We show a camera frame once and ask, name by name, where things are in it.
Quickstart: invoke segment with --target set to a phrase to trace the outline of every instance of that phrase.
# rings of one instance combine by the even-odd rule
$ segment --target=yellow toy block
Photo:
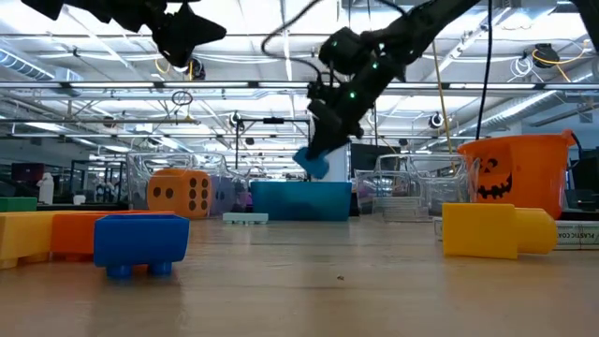
[[[443,204],[446,256],[518,258],[548,254],[557,245],[555,220],[541,209],[503,204]]]
[[[27,263],[47,261],[57,213],[61,212],[0,213],[0,270],[16,267],[19,258]]]

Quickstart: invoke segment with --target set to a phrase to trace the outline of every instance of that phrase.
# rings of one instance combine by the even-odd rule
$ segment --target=wooden table
[[[599,252],[443,258],[431,225],[193,224],[169,279],[0,272],[0,336],[597,336]]]

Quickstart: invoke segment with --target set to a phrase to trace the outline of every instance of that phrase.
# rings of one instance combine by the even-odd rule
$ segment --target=small white object
[[[39,187],[39,198],[37,201],[43,202],[46,205],[52,205],[54,200],[54,179],[49,173],[44,173],[42,179],[37,182]]]
[[[269,222],[269,215],[266,213],[233,213],[233,212],[229,212],[229,213],[223,214],[223,221],[227,224],[265,225],[267,222]]]
[[[85,202],[85,196],[74,196],[73,197],[73,205],[81,205]]]

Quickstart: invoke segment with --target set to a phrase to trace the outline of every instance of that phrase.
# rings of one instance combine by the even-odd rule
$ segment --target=teal bin
[[[273,221],[347,221],[351,183],[253,182],[254,212]]]
[[[37,198],[0,198],[0,212],[35,212]]]

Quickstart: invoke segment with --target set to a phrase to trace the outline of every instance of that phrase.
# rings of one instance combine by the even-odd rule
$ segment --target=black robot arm
[[[344,146],[351,135],[361,138],[359,121],[391,81],[405,81],[406,66],[418,59],[448,24],[478,2],[432,0],[413,7],[387,28],[357,35],[345,27],[330,36],[318,58],[352,80],[335,88],[318,82],[310,84],[308,109],[315,117],[315,134],[305,160],[315,160]],[[599,2],[573,3],[594,45],[599,46]]]

